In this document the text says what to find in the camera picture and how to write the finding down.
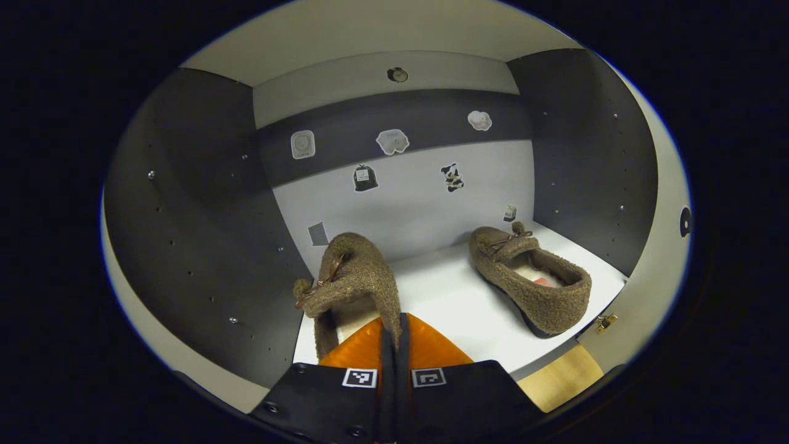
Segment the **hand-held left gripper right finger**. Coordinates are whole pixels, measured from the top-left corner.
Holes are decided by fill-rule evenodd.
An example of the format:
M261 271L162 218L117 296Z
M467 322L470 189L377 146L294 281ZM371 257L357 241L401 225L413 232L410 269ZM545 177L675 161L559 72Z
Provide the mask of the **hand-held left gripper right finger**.
M399 443L510 443L544 418L498 361L471 360L414 315L400 320Z

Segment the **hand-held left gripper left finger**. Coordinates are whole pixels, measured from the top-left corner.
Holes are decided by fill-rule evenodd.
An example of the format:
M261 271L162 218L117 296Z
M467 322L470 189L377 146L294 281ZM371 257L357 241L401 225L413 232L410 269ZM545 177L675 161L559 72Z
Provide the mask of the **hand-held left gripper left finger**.
M291 443L380 443L394 437L394 349L376 318L318 364L294 363L250 416Z

